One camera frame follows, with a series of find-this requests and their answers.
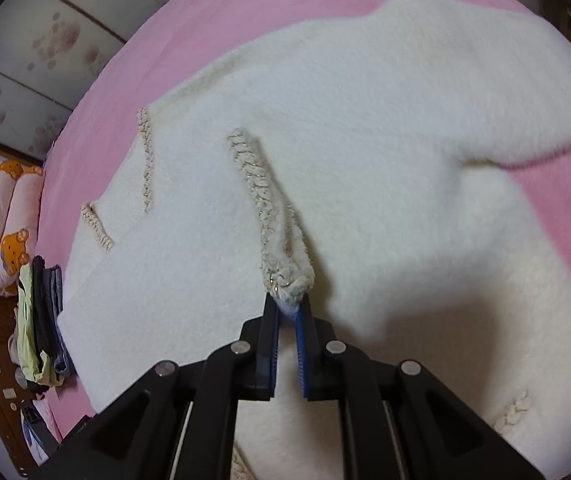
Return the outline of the blue grey folded garment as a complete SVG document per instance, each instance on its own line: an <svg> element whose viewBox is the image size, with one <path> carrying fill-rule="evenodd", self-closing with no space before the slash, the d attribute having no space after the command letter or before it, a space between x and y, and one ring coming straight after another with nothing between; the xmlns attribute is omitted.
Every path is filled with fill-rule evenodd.
<svg viewBox="0 0 571 480"><path fill-rule="evenodd" d="M58 317L63 312L63 275L60 266L51 266L44 270L44 287L56 344L56 355L53 359L54 370L56 374L69 378L76 375L76 368L58 327Z"/></svg>

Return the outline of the black folded garment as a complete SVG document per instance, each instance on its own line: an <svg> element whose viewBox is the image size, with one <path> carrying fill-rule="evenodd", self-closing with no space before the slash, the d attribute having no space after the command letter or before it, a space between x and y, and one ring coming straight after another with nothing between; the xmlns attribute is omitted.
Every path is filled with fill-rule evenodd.
<svg viewBox="0 0 571 480"><path fill-rule="evenodd" d="M44 260L35 256L31 263L31 301L32 301L32 330L34 331L35 355L37 370L34 382L42 386L54 386L58 380L53 361L58 347L56 346L55 330L49 300L46 299L46 274Z"/></svg>

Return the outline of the green folded garment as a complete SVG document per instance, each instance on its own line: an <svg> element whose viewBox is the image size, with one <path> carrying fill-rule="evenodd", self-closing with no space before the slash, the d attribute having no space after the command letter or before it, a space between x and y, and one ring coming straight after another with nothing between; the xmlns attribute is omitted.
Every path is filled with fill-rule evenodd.
<svg viewBox="0 0 571 480"><path fill-rule="evenodd" d="M35 355L34 331L32 330L32 301L31 301L31 263L20 268L18 274L18 311L17 311L17 353L20 368L28 380L34 382L37 370ZM60 386L64 377L56 374L58 380L54 386Z"/></svg>

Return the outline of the white small pillow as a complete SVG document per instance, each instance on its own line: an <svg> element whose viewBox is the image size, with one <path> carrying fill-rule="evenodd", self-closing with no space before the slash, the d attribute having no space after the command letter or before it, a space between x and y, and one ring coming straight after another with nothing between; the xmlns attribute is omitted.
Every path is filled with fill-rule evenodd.
<svg viewBox="0 0 571 480"><path fill-rule="evenodd" d="M31 457L38 466L41 466L48 460L49 455L24 414L20 414L20 426L22 426L23 436Z"/></svg>

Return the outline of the pink bear print quilt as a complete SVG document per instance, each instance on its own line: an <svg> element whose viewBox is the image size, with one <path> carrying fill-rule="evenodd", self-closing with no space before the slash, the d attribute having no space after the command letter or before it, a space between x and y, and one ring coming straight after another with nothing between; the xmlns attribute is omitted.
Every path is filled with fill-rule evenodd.
<svg viewBox="0 0 571 480"><path fill-rule="evenodd" d="M0 162L0 296L17 294L20 269L36 254L46 173L17 160Z"/></svg>

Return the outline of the floral wardrobe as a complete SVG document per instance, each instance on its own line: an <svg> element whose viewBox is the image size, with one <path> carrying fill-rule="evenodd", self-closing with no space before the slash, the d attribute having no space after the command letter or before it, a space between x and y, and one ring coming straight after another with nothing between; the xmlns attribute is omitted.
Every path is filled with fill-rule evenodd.
<svg viewBox="0 0 571 480"><path fill-rule="evenodd" d="M3 0L0 144L43 159L110 59L170 0Z"/></svg>

